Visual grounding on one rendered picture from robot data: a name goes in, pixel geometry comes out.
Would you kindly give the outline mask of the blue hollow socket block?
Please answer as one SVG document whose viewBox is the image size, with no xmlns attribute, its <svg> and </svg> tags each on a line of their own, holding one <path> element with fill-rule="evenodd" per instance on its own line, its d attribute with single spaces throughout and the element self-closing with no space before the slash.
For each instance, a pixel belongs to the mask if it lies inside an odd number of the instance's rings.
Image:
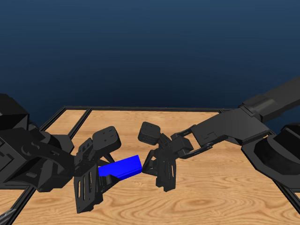
<svg viewBox="0 0 300 225">
<path fill-rule="evenodd" d="M 98 168 L 99 176 L 112 175 L 120 180 L 127 179 L 142 172 L 142 164 L 138 155 L 110 163 Z"/>
</svg>

